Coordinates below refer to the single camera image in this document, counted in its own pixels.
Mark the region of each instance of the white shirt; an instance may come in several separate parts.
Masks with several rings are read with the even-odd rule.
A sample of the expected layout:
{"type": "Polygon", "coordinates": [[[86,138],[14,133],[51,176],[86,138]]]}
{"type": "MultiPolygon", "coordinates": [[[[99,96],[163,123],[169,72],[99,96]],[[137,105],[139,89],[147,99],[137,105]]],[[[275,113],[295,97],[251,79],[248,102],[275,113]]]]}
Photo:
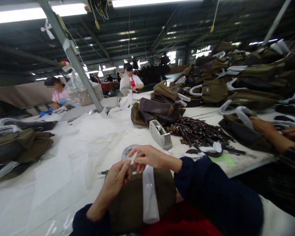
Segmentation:
{"type": "Polygon", "coordinates": [[[141,79],[139,78],[139,76],[137,75],[134,75],[132,74],[131,77],[129,77],[130,81],[134,81],[134,84],[137,86],[137,85],[140,85],[140,84],[143,84],[143,82],[141,81],[141,79]]]}

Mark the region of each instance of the clear plastic bag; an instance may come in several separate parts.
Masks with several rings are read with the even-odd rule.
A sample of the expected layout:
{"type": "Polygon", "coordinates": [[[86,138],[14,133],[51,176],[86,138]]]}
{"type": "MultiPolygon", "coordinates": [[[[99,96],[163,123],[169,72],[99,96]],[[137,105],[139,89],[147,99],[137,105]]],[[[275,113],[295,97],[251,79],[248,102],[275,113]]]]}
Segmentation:
{"type": "MultiPolygon", "coordinates": [[[[93,101],[87,92],[84,84],[82,83],[78,73],[72,72],[70,75],[70,80],[67,82],[64,87],[64,93],[68,94],[66,101],[75,107],[78,106],[87,106],[93,104],[93,101]]],[[[102,86],[98,83],[90,81],[90,84],[94,88],[94,92],[98,99],[101,101],[104,98],[102,86]]]]}

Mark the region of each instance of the ceiling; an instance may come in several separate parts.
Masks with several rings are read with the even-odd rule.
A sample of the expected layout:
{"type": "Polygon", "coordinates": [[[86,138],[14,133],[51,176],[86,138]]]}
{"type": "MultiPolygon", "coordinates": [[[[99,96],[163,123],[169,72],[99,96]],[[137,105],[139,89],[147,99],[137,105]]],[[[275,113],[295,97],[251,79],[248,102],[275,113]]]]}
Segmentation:
{"type": "MultiPolygon", "coordinates": [[[[35,1],[13,1],[14,4],[26,2],[35,1]]],[[[0,5],[10,3],[0,0],[0,5]]],[[[96,13],[99,30],[92,13],[63,17],[63,21],[79,47],[84,64],[91,66],[131,56],[146,58],[160,51],[175,49],[188,49],[191,53],[191,50],[214,45],[221,40],[262,41],[283,3],[284,0],[221,0],[212,33],[210,28],[217,0],[109,8],[109,20],[103,21],[96,13]]],[[[59,62],[68,59],[60,42],[51,40],[46,32],[40,30],[44,25],[45,20],[0,24],[0,73],[23,75],[33,81],[61,72],[59,62]]],[[[293,36],[295,0],[292,0],[272,38],[289,39],[293,36]]]]}

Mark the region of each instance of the dark blue sweater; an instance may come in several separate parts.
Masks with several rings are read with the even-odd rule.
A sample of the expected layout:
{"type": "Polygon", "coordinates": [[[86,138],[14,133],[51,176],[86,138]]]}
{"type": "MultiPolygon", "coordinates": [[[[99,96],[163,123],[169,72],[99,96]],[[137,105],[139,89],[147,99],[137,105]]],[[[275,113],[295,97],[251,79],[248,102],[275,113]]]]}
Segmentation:
{"type": "MultiPolygon", "coordinates": [[[[230,180],[207,157],[196,162],[189,157],[181,160],[182,168],[174,174],[174,180],[185,201],[201,211],[224,235],[259,235],[264,213],[255,191],[230,180]]],[[[92,222],[86,218],[90,206],[86,205],[75,214],[71,236],[110,235],[109,213],[101,221],[92,222]]]]}

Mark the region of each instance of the green tag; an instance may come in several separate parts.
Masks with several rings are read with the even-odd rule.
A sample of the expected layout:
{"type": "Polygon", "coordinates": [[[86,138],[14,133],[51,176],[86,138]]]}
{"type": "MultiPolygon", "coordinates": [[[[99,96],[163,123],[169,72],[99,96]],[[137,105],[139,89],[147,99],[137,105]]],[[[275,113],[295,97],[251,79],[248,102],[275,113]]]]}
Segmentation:
{"type": "Polygon", "coordinates": [[[226,154],[225,152],[223,152],[222,156],[220,156],[220,157],[210,157],[210,159],[214,163],[224,161],[226,163],[226,165],[228,165],[229,167],[235,167],[236,166],[236,164],[235,164],[234,159],[232,158],[232,156],[226,154]]]}

